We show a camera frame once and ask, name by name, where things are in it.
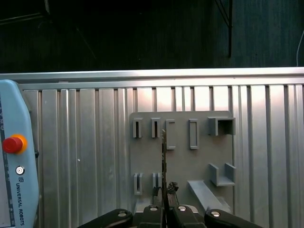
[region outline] dark background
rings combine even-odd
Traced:
[[[7,1],[0,19],[44,14],[43,4]],[[0,21],[0,73],[294,67],[304,29],[303,0],[234,0],[228,58],[228,28],[214,0],[49,0],[49,6],[51,17]]]

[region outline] aluminum panel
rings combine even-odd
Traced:
[[[58,170],[58,92],[42,91],[42,147],[43,156],[43,217],[44,227],[59,227],[59,170]]]
[[[304,123],[303,86],[288,85],[285,90],[286,152],[288,181],[288,221],[291,228],[303,227],[304,205]]]
[[[39,192],[41,198],[38,205],[38,219],[36,227],[44,227],[43,220],[43,154],[41,153],[41,92],[35,90],[24,91],[24,96],[30,106],[30,117],[32,121],[33,140],[36,150],[40,152],[39,157],[36,159]]]
[[[156,88],[156,111],[172,111],[172,92],[171,88]]]
[[[194,106],[195,111],[209,111],[210,108],[210,89],[208,86],[194,87]]]
[[[96,117],[95,117],[95,90],[80,90],[79,98],[79,128],[80,148],[77,156],[79,166],[79,223],[89,222],[97,217],[97,167],[102,165],[96,157]]]
[[[180,112],[185,110],[185,104],[183,100],[183,88],[180,86],[175,87],[175,111]]]
[[[79,92],[74,89],[68,91],[68,129],[69,129],[69,210],[67,227],[77,227],[79,224],[79,191],[81,183],[78,181],[80,166],[78,165],[80,130],[79,130]]]
[[[288,227],[284,86],[271,85],[266,98],[269,226]]]
[[[269,227],[268,163],[266,134],[266,91],[264,85],[249,89],[250,216]]]
[[[58,131],[58,211],[59,226],[68,227],[69,204],[70,204],[70,187],[69,187],[69,96],[67,90],[61,90],[59,97],[59,131]]]
[[[102,192],[102,214],[116,209],[116,168],[118,166],[115,147],[115,113],[114,90],[99,90],[99,156],[102,162],[98,164],[98,178],[103,178],[100,192]]]
[[[236,183],[234,187],[234,213],[246,220],[250,220],[249,194],[249,144],[248,144],[248,105],[247,87],[232,87],[232,113],[236,119],[236,135],[234,137],[234,165],[236,169]]]
[[[132,112],[212,109],[236,118],[235,214],[263,227],[304,227],[304,68],[1,77],[28,89],[40,150],[37,228],[73,228],[111,208],[133,208]]]

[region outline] bracket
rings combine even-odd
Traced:
[[[234,186],[236,168],[229,163],[225,163],[225,176],[219,175],[219,168],[214,164],[209,164],[211,182],[217,187]]]

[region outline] wire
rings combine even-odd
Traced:
[[[302,36],[301,36],[301,39],[299,42],[298,50],[296,51],[296,66],[297,67],[299,66],[299,51],[300,51],[300,46],[301,46],[303,37],[304,37],[304,30],[303,30],[303,33],[302,33]]]

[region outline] universal robots logo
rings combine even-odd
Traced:
[[[22,209],[22,195],[21,195],[20,183],[16,184],[16,189],[17,189],[17,200],[18,200],[19,223],[20,223],[20,226],[24,226],[25,221],[24,221],[24,215],[23,215],[23,209]]]

